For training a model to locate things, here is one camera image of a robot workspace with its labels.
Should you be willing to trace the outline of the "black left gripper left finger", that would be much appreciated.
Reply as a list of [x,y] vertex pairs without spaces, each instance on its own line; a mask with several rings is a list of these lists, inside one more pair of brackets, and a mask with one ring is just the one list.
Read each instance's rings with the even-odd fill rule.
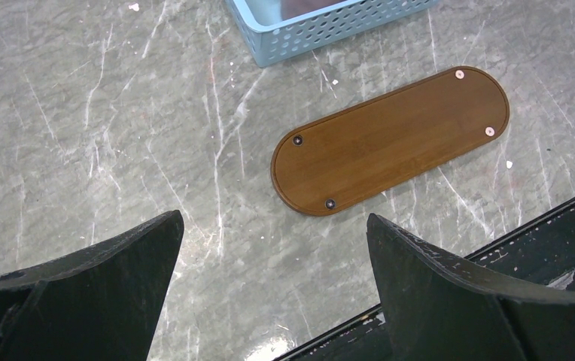
[[145,360],[184,234],[167,211],[0,275],[0,360]]

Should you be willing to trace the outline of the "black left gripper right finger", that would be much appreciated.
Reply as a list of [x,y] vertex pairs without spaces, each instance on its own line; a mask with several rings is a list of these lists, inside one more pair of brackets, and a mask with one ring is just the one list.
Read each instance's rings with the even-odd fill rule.
[[397,360],[575,360],[575,291],[439,248],[377,214],[367,243]]

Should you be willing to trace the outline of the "brown oval wooden tray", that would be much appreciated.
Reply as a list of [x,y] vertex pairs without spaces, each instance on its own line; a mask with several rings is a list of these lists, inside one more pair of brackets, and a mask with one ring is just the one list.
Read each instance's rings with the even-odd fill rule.
[[457,66],[290,131],[272,184],[295,211],[328,216],[493,141],[509,122],[499,82]]

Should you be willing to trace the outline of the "light blue plastic basket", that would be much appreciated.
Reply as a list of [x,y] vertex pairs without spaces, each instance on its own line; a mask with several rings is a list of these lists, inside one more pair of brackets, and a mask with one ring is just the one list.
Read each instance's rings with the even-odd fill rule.
[[285,18],[280,1],[227,1],[256,64],[265,68],[424,11],[436,1],[342,1]]

